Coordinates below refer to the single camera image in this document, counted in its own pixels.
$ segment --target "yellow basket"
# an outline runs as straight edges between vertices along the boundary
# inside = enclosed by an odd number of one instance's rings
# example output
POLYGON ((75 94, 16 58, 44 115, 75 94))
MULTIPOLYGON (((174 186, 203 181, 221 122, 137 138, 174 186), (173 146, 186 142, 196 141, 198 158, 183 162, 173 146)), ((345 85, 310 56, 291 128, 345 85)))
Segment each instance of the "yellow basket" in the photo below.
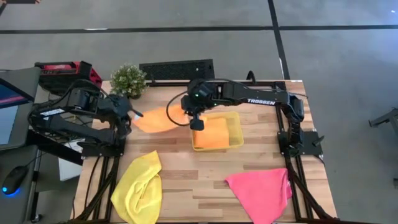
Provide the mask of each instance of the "yellow basket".
POLYGON ((195 151, 209 151, 209 150, 217 150, 217 149, 231 149, 236 148, 243 145, 243 133, 241 127, 241 121, 239 118, 239 113, 237 112, 226 112, 226 113, 212 113, 206 114, 201 116, 201 119, 205 122, 205 129, 202 130, 203 132, 206 131, 206 123, 211 122, 214 119, 224 118, 226 120, 226 126, 228 129, 228 138, 229 143, 228 146, 225 147, 195 147, 196 143, 196 132, 192 130, 192 147, 195 151))

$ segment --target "computer mouse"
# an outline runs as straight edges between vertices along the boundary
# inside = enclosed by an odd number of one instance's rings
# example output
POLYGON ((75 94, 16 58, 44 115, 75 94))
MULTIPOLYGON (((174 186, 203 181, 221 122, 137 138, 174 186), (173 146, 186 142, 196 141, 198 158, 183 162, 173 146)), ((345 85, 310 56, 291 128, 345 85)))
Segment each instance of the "computer mouse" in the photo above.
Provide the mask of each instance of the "computer mouse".
POLYGON ((2 192, 6 195, 17 192, 28 171, 29 168, 27 166, 15 167, 4 179, 1 188, 2 192))

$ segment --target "wooden table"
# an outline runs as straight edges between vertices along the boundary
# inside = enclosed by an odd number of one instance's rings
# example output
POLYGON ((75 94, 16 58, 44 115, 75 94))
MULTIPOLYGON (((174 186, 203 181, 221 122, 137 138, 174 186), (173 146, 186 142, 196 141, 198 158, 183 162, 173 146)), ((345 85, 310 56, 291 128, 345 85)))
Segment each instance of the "wooden table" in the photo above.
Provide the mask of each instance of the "wooden table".
MULTIPOLYGON (((288 91, 305 94, 301 81, 285 82, 288 91)), ((103 83, 103 89, 110 90, 109 82, 103 83)), ((173 96, 186 89, 186 87, 150 87, 140 99, 132 100, 132 104, 141 112, 153 110, 166 106, 173 96)), ((300 98, 304 100, 305 106, 302 129, 311 130, 314 125, 308 101, 304 97, 300 98)), ((220 111, 239 113, 244 134, 244 145, 240 148, 195 152, 192 149, 189 127, 180 127, 165 133, 147 134, 132 126, 124 155, 119 161, 118 180, 135 158, 157 150, 162 163, 160 176, 163 188, 162 209, 158 222, 251 222, 224 179, 238 172, 285 167, 277 142, 276 134, 279 127, 273 106, 249 104, 234 107, 219 106, 208 113, 220 111)), ((93 127, 106 128, 106 124, 94 121, 93 127)), ((76 215, 83 210, 88 179, 95 160, 93 157, 84 161, 75 198, 76 215)), ((323 164, 313 156, 302 156, 302 160, 309 191, 325 211, 335 217, 336 211, 323 164)), ((93 176, 89 201, 98 188, 101 162, 102 159, 93 176)), ((100 218, 104 216, 107 194, 106 192, 101 204, 100 218)), ((300 191, 298 199, 301 214, 305 217, 300 191)), ((278 221, 295 221, 292 200, 289 200, 284 214, 278 221)), ((114 208, 111 222, 124 223, 114 208)))

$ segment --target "gray floor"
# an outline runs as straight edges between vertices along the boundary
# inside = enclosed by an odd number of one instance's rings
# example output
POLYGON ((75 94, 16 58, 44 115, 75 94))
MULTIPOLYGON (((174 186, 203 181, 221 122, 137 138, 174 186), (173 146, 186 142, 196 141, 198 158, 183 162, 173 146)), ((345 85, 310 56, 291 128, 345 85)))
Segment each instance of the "gray floor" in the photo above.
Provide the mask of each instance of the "gray floor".
MULTIPOLYGON (((274 1, 281 26, 398 24, 393 0, 274 1)), ((43 0, 9 5, 0 17, 0 30, 271 25, 266 0, 43 0)), ((322 146, 338 216, 396 223, 398 191, 392 179, 398 177, 398 138, 388 124, 370 128, 368 119, 398 107, 398 30, 282 31, 281 36, 291 79, 304 80, 315 126, 326 136, 322 146)), ((125 62, 212 58, 217 77, 244 78, 253 70, 258 79, 282 78, 272 31, 12 34, 0 35, 0 43, 0 68, 86 60, 107 79, 125 62)), ((71 180, 41 196, 43 223, 69 216, 75 186, 71 180), (53 207, 54 200, 64 208, 53 207)))

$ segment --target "potted plant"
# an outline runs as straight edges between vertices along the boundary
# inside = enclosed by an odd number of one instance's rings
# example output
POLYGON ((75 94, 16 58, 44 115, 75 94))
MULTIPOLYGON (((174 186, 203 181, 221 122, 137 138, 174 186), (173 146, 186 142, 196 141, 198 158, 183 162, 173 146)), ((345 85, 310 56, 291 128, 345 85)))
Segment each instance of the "potted plant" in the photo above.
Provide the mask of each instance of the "potted plant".
POLYGON ((135 65, 125 63, 111 74, 112 93, 138 99, 146 89, 145 76, 135 65))

